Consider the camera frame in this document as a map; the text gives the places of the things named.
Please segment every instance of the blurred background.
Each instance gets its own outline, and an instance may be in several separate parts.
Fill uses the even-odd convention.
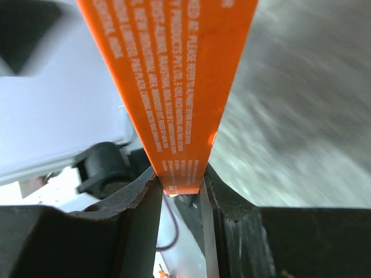
[[[370,8],[259,0],[210,158],[254,204],[370,207]]]

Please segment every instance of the white panel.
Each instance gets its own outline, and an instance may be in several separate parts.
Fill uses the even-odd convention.
[[[0,78],[0,184],[36,174],[42,164],[45,171],[97,142],[131,135],[122,101],[75,2],[65,2],[74,16],[45,37],[31,75]]]

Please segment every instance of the gray concrete floor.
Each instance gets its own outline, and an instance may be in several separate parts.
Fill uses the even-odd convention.
[[[210,162],[263,206],[371,207],[371,1],[260,0]]]

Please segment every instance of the orange tag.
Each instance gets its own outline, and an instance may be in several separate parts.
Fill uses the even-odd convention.
[[[257,0],[77,2],[165,193],[197,193]]]

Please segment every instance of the gray surface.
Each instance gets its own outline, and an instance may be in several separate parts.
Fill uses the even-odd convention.
[[[371,205],[371,1],[260,0],[210,162],[257,205]]]

